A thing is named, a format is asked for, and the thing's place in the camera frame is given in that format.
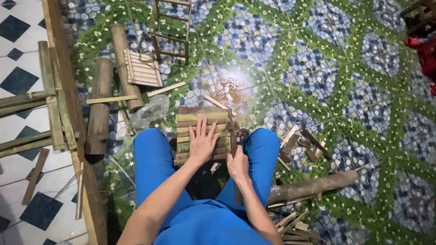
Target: blue pants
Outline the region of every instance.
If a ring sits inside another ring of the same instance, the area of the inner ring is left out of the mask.
[[[266,207],[273,178],[274,167],[279,155],[280,141],[277,135],[267,129],[257,129],[241,142],[244,154],[249,160],[249,176],[254,190],[264,207]],[[140,205],[160,184],[175,173],[170,144],[164,134],[157,128],[145,129],[138,133],[133,142],[135,157],[135,183],[137,204]],[[193,201],[184,190],[169,212],[161,228],[167,227],[171,220],[182,210],[205,201]],[[234,182],[230,178],[215,200],[232,210],[242,219],[245,206],[236,206]]]

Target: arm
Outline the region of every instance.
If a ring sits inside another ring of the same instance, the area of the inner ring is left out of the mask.
[[[189,127],[190,157],[186,163],[156,188],[132,214],[126,223],[118,245],[150,245],[159,234],[160,227],[176,204],[194,173],[209,160],[217,138],[212,138],[216,123],[206,135],[207,119],[197,122],[197,134]]]
[[[242,146],[238,146],[235,157],[227,155],[227,169],[244,197],[245,210],[252,228],[274,245],[282,245],[282,237],[254,191],[252,180],[248,176],[248,157]]]

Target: person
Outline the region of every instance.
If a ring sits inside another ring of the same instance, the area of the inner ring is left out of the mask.
[[[227,154],[230,179],[216,200],[193,201],[185,190],[194,173],[207,162],[216,145],[216,123],[206,133],[207,118],[189,127],[189,158],[172,168],[170,145],[157,129],[138,133],[133,143],[136,197],[140,204],[127,221],[118,245],[283,244],[266,212],[280,141],[267,129],[257,129]],[[235,203],[234,185],[243,205]]]

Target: right hand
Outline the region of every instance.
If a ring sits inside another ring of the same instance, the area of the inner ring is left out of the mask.
[[[248,176],[248,157],[242,151],[241,145],[238,145],[235,157],[227,153],[227,170],[235,182],[250,179]]]

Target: left hand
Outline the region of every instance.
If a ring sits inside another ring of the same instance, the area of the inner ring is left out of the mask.
[[[207,162],[212,155],[215,148],[215,144],[218,140],[217,137],[213,137],[216,123],[213,123],[209,133],[206,134],[208,119],[203,117],[197,121],[196,134],[192,126],[189,126],[189,135],[191,137],[189,147],[189,158],[195,160],[200,165]]]

